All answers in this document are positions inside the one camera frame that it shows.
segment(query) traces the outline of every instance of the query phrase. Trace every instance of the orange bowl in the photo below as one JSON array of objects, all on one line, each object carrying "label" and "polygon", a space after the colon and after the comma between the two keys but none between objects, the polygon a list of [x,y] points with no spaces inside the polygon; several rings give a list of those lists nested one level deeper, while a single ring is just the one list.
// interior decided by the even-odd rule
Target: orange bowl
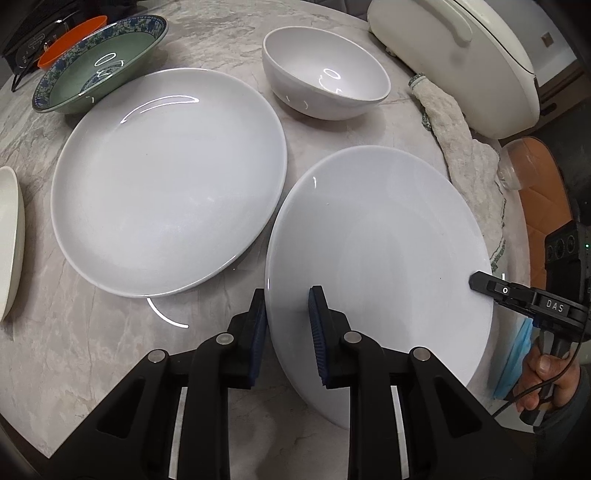
[{"label": "orange bowl", "polygon": [[70,50],[80,40],[86,38],[92,32],[104,27],[107,24],[107,16],[100,15],[91,18],[72,28],[70,31],[58,38],[39,58],[37,66],[46,72],[54,62],[67,50]]}]

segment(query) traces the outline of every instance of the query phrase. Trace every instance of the metal screw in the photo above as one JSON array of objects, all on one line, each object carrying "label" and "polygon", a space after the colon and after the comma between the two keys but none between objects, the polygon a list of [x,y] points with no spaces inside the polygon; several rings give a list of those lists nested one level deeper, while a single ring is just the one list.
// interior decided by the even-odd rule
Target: metal screw
[{"label": "metal screw", "polygon": [[419,348],[415,348],[415,350],[413,351],[413,355],[417,360],[420,360],[421,362],[425,362],[431,358],[431,352],[426,348],[423,348],[422,346],[420,346]]},{"label": "metal screw", "polygon": [[361,341],[361,334],[359,332],[350,331],[343,335],[347,343],[359,343]]},{"label": "metal screw", "polygon": [[216,342],[220,345],[230,345],[234,341],[234,336],[231,333],[220,333],[216,337]]},{"label": "metal screw", "polygon": [[148,354],[148,360],[150,360],[153,364],[157,364],[166,358],[166,353],[163,350],[152,350]]}]

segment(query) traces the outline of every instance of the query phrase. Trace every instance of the appliance handle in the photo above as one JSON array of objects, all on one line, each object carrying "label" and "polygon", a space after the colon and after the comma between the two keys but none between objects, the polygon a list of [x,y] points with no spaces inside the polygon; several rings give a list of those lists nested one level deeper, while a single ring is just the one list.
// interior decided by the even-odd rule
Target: appliance handle
[{"label": "appliance handle", "polygon": [[440,20],[443,17],[444,23],[447,24],[447,27],[457,39],[464,43],[472,41],[472,27],[468,20],[447,0],[421,0],[421,2],[427,4],[427,9],[434,11],[437,14],[436,16],[440,17]]}]

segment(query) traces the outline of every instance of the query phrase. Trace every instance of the plate rim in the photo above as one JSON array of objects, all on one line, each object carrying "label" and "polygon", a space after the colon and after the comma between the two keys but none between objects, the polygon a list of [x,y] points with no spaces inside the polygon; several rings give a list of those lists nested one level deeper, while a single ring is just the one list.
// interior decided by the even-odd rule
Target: plate rim
[{"label": "plate rim", "polygon": [[11,184],[12,193],[10,195],[13,196],[14,198],[12,199],[13,203],[11,203],[11,204],[15,208],[17,214],[15,217],[15,223],[14,223],[14,234],[12,235],[12,245],[9,246],[9,248],[12,250],[12,258],[10,260],[10,272],[8,274],[8,285],[7,285],[7,289],[6,289],[5,293],[0,291],[0,320],[2,320],[4,318],[4,314],[7,313],[6,307],[8,304],[8,297],[10,296],[10,284],[11,284],[12,275],[14,272],[14,261],[16,260],[16,255],[17,255],[17,230],[18,230],[18,217],[19,217],[19,206],[20,206],[19,205],[20,194],[19,194],[17,174],[14,171],[14,169],[12,167],[10,167],[9,165],[4,165],[4,166],[0,167],[0,175],[3,175],[4,171],[8,172],[7,175],[9,175],[12,180],[12,184]]},{"label": "plate rim", "polygon": [[[423,160],[422,158],[417,157],[416,155],[413,155],[412,153],[406,152],[404,150],[401,150],[399,148],[394,148],[394,147],[385,147],[383,145],[356,145],[353,147],[347,147],[347,148],[343,148],[341,150],[338,150],[336,152],[333,152],[329,155],[327,155],[325,158],[323,158],[322,160],[320,160],[317,164],[313,165],[311,168],[309,168],[306,172],[304,172],[304,174],[297,180],[297,182],[295,183],[295,185],[291,188],[290,192],[288,193],[287,197],[285,198],[285,200],[283,201],[283,204],[281,205],[281,208],[279,210],[279,213],[277,215],[277,218],[275,219],[275,222],[273,224],[273,230],[271,232],[271,237],[269,239],[269,246],[267,249],[267,257],[265,259],[265,278],[264,278],[264,289],[265,289],[265,304],[267,305],[267,318],[268,318],[268,325],[269,325],[269,333],[271,335],[271,342],[274,345],[275,348],[275,354],[277,355],[277,359],[279,360],[279,363],[281,365],[281,369],[283,370],[283,372],[285,373],[285,376],[288,378],[288,380],[290,381],[290,384],[292,385],[292,387],[297,391],[298,395],[307,403],[309,404],[311,407],[313,407],[315,410],[317,410],[322,416],[324,416],[325,418],[327,418],[328,421],[334,422],[333,419],[327,417],[324,415],[324,413],[322,413],[320,410],[317,409],[317,407],[314,405],[314,402],[312,402],[312,400],[309,398],[309,396],[302,392],[301,388],[299,387],[299,385],[296,384],[296,382],[293,380],[291,373],[288,371],[288,369],[284,368],[285,365],[285,358],[283,357],[283,354],[281,352],[280,348],[276,348],[276,343],[275,343],[275,335],[274,335],[274,328],[272,326],[273,320],[273,313],[272,313],[272,309],[269,307],[271,305],[271,289],[270,289],[270,264],[271,264],[271,256],[273,255],[275,248],[276,248],[276,243],[277,243],[277,233],[275,230],[275,226],[279,225],[282,221],[284,221],[285,216],[287,215],[287,212],[291,209],[291,206],[293,204],[294,201],[294,197],[296,195],[298,195],[299,191],[303,188],[302,185],[309,180],[313,174],[324,164],[327,163],[328,161],[332,160],[333,157],[337,157],[339,154],[342,154],[342,152],[344,151],[349,151],[349,150],[386,150],[386,151],[395,151],[395,152],[401,152],[404,155],[413,158],[415,161],[418,161],[419,163],[424,164],[425,166],[428,167],[428,169],[430,169],[431,171],[433,171],[434,173],[437,173],[437,175],[441,176],[443,180],[447,181],[450,185],[450,187],[453,188],[453,191],[455,192],[455,195],[457,197],[459,197],[459,199],[461,199],[461,201],[464,203],[464,205],[466,206],[466,209],[468,212],[470,212],[470,218],[471,221],[473,222],[473,224],[478,228],[478,231],[480,231],[480,249],[482,251],[482,254],[484,257],[486,257],[487,259],[489,259],[489,255],[488,255],[488,251],[486,250],[486,244],[484,241],[484,237],[482,236],[482,231],[480,230],[480,227],[476,221],[476,218],[474,217],[474,214],[472,213],[472,211],[470,210],[470,207],[467,205],[466,201],[464,200],[464,198],[462,197],[462,195],[460,194],[460,192],[457,191],[457,188],[455,188],[453,186],[453,184],[451,183],[451,181],[449,179],[447,179],[444,175],[441,174],[441,172],[439,172],[436,168],[434,168],[432,165],[430,165],[428,162],[426,162],[425,160]],[[485,269],[486,273],[491,273],[491,265],[489,262],[487,262],[487,268]],[[470,376],[470,379],[466,382],[466,385],[468,385],[468,383],[472,380],[472,378],[474,377],[474,375],[476,374],[476,371],[478,370],[478,366],[480,365],[480,363],[482,362],[482,358],[485,354],[486,351],[486,345],[488,343],[488,339],[490,338],[491,335],[491,331],[492,331],[492,316],[493,316],[493,302],[489,302],[489,314],[487,315],[487,335],[485,337],[485,340],[483,341],[483,348],[482,348],[482,355],[480,356],[478,362],[476,363],[476,365],[474,366],[473,372]]]},{"label": "plate rim", "polygon": [[[261,232],[264,230],[265,226],[267,225],[267,223],[269,222],[269,220],[271,219],[271,217],[273,216],[273,213],[275,212],[275,210],[277,209],[277,204],[279,202],[279,200],[281,199],[281,193],[283,192],[283,188],[285,186],[285,178],[287,176],[287,161],[288,161],[288,152],[287,152],[287,140],[285,138],[285,131],[283,130],[283,125],[281,124],[281,121],[279,120],[279,116],[277,115],[275,109],[271,106],[271,104],[267,101],[267,99],[261,94],[261,92],[259,92],[258,90],[254,89],[252,86],[248,85],[246,82],[244,82],[243,80],[230,75],[229,73],[225,73],[225,72],[219,72],[217,70],[211,70],[211,69],[202,69],[202,68],[195,68],[195,67],[177,67],[177,68],[171,68],[171,69],[165,69],[165,70],[159,70],[157,72],[152,72],[149,73],[147,75],[143,75],[141,77],[138,77],[137,79],[132,80],[131,82],[126,83],[125,85],[128,85],[130,83],[133,82],[137,82],[140,79],[143,79],[145,77],[150,77],[152,75],[159,75],[159,74],[163,74],[163,73],[167,73],[167,72],[176,72],[176,71],[183,71],[183,70],[191,70],[191,71],[195,71],[195,72],[208,72],[208,73],[212,73],[215,75],[222,75],[225,77],[228,77],[232,80],[235,80],[241,84],[243,84],[246,88],[252,90],[254,93],[256,93],[261,100],[263,101],[263,104],[265,105],[265,108],[268,109],[268,111],[272,114],[271,118],[274,120],[274,122],[277,124],[277,126],[279,127],[279,132],[281,135],[281,146],[282,146],[282,155],[281,155],[281,159],[282,159],[282,173],[281,173],[281,177],[282,177],[282,182],[281,182],[281,187],[278,189],[278,193],[276,194],[276,199],[274,200],[274,207],[271,209],[270,213],[266,216],[266,220],[265,222],[262,224],[260,230],[257,232],[257,234],[248,242],[248,244],[244,247],[244,249],[242,249],[240,252],[236,253],[235,256],[227,261],[225,264],[223,264],[221,267],[219,267],[217,270],[214,270],[213,272],[211,272],[210,274],[206,275],[203,278],[200,278],[194,282],[189,283],[188,285],[179,287],[179,288],[175,288],[174,290],[170,290],[170,291],[166,291],[166,292],[160,292],[160,293],[150,293],[150,294],[134,294],[134,293],[129,293],[129,292],[124,292],[124,291],[120,291],[117,290],[115,288],[109,288],[106,287],[102,284],[100,284],[99,282],[91,279],[87,274],[85,274],[77,265],[76,263],[72,260],[71,256],[66,252],[66,249],[64,249],[63,243],[62,243],[62,239],[60,238],[60,235],[57,232],[56,229],[56,219],[55,219],[55,206],[54,206],[54,202],[55,202],[55,189],[56,189],[56,184],[55,184],[55,179],[56,179],[56,174],[60,168],[60,165],[63,164],[63,155],[64,152],[67,150],[68,144],[70,143],[70,141],[72,140],[72,137],[74,136],[74,132],[76,131],[76,129],[80,128],[82,130],[83,126],[84,126],[84,122],[88,121],[87,119],[89,118],[88,114],[85,115],[82,120],[80,120],[80,122],[78,122],[78,124],[76,125],[76,127],[74,128],[74,130],[72,130],[72,133],[70,134],[70,136],[68,137],[68,139],[66,140],[66,143],[64,144],[64,147],[61,149],[60,152],[60,156],[57,159],[56,162],[56,167],[54,169],[53,172],[53,176],[51,178],[51,192],[50,192],[50,214],[51,214],[51,226],[53,227],[53,233],[54,236],[56,237],[56,241],[57,244],[60,247],[60,250],[62,252],[62,254],[64,255],[64,257],[66,258],[66,260],[68,260],[68,263],[72,266],[72,268],[74,268],[74,270],[76,270],[76,272],[82,277],[84,278],[87,282],[91,283],[92,285],[94,285],[97,288],[100,288],[101,290],[104,290],[108,293],[112,293],[114,295],[118,295],[120,297],[126,297],[126,298],[133,298],[133,299],[145,299],[145,298],[156,298],[156,297],[165,297],[165,296],[169,296],[169,295],[173,295],[176,293],[181,293],[182,291],[188,290],[190,288],[193,288],[207,280],[209,280],[210,278],[214,277],[215,275],[217,275],[218,273],[220,273],[222,270],[224,270],[232,261],[236,260],[238,257],[240,257],[240,255],[242,255],[249,246],[252,245],[252,243],[256,240],[256,238],[261,234]],[[100,102],[97,103],[97,105],[100,105],[101,102],[105,101],[105,99],[107,99],[109,97],[109,95],[106,95],[105,98],[103,98]]]}]

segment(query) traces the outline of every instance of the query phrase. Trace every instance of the black device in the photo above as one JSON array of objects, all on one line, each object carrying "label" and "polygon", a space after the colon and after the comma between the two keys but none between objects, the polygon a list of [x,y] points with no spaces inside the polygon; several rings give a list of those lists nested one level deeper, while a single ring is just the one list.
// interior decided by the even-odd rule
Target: black device
[{"label": "black device", "polygon": [[351,331],[321,286],[310,289],[309,316],[323,385],[350,389],[349,480],[402,478],[392,385],[411,480],[531,479],[529,460],[428,349],[397,352]]},{"label": "black device", "polygon": [[[327,388],[349,387],[349,480],[401,478],[391,386],[398,388],[411,480],[531,480],[532,466],[502,427],[426,348],[402,353],[351,331],[310,289],[310,324]],[[0,428],[7,480],[167,480],[182,387],[187,387],[177,479],[229,480],[228,388],[258,376],[267,315],[257,289],[227,332],[197,349],[153,350],[35,469]]]},{"label": "black device", "polygon": [[[540,329],[540,351],[565,358],[573,343],[591,338],[591,229],[573,220],[547,235],[544,244],[546,290],[509,283],[484,272],[472,274],[469,284],[500,305],[531,317]],[[543,386],[538,408],[524,410],[520,419],[539,426],[551,405],[552,392],[552,384]]]}]

